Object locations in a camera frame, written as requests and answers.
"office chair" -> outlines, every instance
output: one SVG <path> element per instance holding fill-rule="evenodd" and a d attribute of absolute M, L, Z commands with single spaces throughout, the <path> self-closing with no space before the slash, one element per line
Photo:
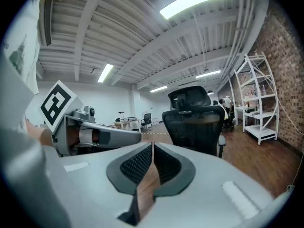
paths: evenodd
<path fill-rule="evenodd" d="M 148 128 L 150 131 L 152 130 L 152 121 L 151 121 L 151 113 L 147 113 L 144 115 L 144 118 L 141 120 L 142 130 L 144 126 L 148 125 Z"/>
<path fill-rule="evenodd" d="M 174 145 L 222 157 L 226 145 L 220 136 L 224 123 L 224 109 L 213 105 L 201 86 L 192 86 L 170 93 L 171 111 L 162 119 Z"/>

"black and white square marker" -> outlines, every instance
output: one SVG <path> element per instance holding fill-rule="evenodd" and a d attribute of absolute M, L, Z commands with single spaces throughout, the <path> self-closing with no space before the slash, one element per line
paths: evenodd
<path fill-rule="evenodd" d="M 51 125 L 61 115 L 60 113 L 70 99 L 71 96 L 60 85 L 56 85 L 47 96 L 41 106 L 41 110 Z"/>

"brick wall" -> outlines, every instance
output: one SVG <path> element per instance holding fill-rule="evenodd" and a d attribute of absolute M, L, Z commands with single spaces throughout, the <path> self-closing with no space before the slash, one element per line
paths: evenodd
<path fill-rule="evenodd" d="M 248 55 L 261 52 L 264 52 L 269 62 L 281 104 L 297 128 L 304 133 L 304 47 L 288 16 L 274 0 L 270 0 L 264 24 Z M 260 68 L 265 71 L 266 65 L 261 65 Z M 242 77 L 246 81 L 250 76 Z M 231 82 L 236 105 L 241 104 L 235 76 L 231 78 Z M 267 83 L 265 88 L 266 92 L 271 92 Z M 252 86 L 248 86 L 244 93 L 248 94 L 252 89 Z M 231 95 L 229 83 L 218 92 L 219 98 L 226 95 Z M 274 107 L 273 98 L 263 99 L 263 111 L 272 111 Z M 279 108 L 279 115 L 279 138 L 301 150 L 304 137 L 292 126 L 282 107 Z M 270 128 L 274 126 L 275 120 L 268 125 Z"/>

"chair armrest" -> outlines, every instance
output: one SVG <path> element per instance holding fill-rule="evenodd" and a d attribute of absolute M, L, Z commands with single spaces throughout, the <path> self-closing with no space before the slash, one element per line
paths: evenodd
<path fill-rule="evenodd" d="M 218 155 L 220 158 L 222 158 L 222 154 L 223 154 L 223 147 L 226 146 L 226 139 L 223 135 L 220 135 L 218 138 L 218 145 L 219 145 L 219 152 Z"/>

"desk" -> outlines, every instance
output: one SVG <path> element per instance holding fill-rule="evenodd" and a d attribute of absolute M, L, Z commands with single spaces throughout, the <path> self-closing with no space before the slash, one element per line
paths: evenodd
<path fill-rule="evenodd" d="M 131 123 L 137 122 L 138 124 L 138 129 L 139 132 L 141 133 L 141 124 L 140 124 L 140 120 L 133 120 L 133 121 L 124 121 L 124 122 L 114 122 L 115 125 L 120 125 L 121 129 L 126 129 L 126 126 L 129 126 L 128 130 L 131 130 Z"/>

